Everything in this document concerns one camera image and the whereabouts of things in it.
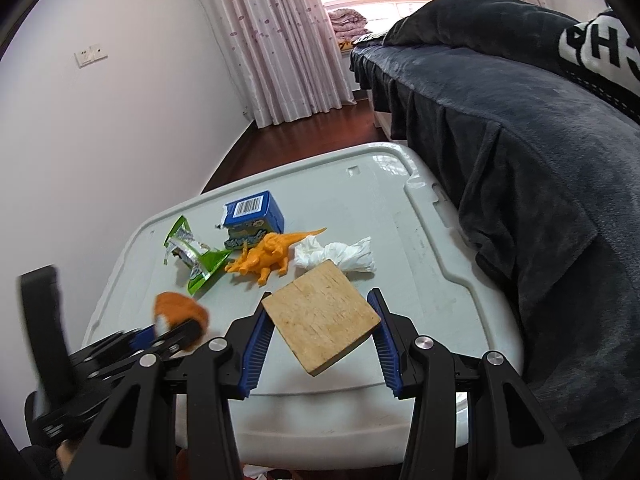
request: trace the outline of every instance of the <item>orange dinosaur toy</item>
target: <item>orange dinosaur toy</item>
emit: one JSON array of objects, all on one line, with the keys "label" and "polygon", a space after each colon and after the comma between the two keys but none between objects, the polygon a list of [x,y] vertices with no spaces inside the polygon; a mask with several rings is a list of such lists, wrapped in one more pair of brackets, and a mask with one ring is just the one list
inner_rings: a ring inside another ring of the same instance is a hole
[{"label": "orange dinosaur toy", "polygon": [[239,272],[243,276],[249,272],[258,274],[258,285],[267,283],[271,266],[278,266],[278,274],[284,276],[289,270],[289,246],[304,240],[309,235],[317,235],[326,227],[308,233],[267,233],[264,238],[250,251],[246,243],[242,247],[241,256],[234,262],[227,264],[226,272]]}]

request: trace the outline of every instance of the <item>bed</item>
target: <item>bed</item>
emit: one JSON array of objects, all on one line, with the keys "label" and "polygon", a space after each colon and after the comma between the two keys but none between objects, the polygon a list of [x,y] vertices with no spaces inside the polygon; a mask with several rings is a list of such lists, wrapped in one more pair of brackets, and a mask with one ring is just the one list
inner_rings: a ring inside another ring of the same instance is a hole
[{"label": "bed", "polygon": [[525,380],[603,478],[640,426],[640,127],[562,65],[562,34],[585,28],[504,1],[434,0],[358,42],[351,69],[457,206],[519,319]]}]

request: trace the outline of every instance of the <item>orange plush object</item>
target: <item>orange plush object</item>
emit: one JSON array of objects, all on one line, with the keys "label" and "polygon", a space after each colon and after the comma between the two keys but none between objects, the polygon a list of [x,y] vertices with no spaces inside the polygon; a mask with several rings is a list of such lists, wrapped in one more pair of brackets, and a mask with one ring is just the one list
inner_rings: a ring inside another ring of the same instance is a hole
[{"label": "orange plush object", "polygon": [[258,285],[267,283],[272,266],[277,266],[278,274],[284,276],[289,270],[289,246],[309,235],[318,235],[326,227],[308,233],[267,233],[253,249],[247,251],[246,243],[241,256],[234,262],[227,264],[226,272],[239,272],[243,276],[249,272],[258,275]]},{"label": "orange plush object", "polygon": [[[203,336],[207,333],[209,313],[194,300],[178,292],[163,292],[156,296],[156,304],[154,305],[154,331],[156,336],[169,332],[169,330],[188,319],[195,319],[200,324]],[[200,340],[196,341],[187,350],[196,348],[199,343]]]}]

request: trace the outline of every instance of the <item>white crumpled tissue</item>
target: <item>white crumpled tissue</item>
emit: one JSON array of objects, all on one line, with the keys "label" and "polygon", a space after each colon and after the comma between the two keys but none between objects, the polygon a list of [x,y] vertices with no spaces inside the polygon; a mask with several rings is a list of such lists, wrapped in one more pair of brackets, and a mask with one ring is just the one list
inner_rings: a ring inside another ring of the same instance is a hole
[{"label": "white crumpled tissue", "polygon": [[322,247],[314,235],[295,245],[293,264],[310,270],[325,260],[331,260],[342,272],[376,272],[367,236],[353,245],[331,242]]}]

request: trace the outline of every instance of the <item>green snack wrapper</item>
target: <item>green snack wrapper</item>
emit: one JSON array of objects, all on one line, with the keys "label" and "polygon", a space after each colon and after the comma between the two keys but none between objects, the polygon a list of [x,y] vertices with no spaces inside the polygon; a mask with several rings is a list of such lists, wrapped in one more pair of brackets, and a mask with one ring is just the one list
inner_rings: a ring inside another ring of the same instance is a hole
[{"label": "green snack wrapper", "polygon": [[165,265],[169,254],[173,254],[191,269],[187,291],[192,296],[213,276],[231,254],[229,250],[212,250],[207,244],[197,240],[184,216],[180,216],[171,228],[164,240],[164,246],[166,247]]}]

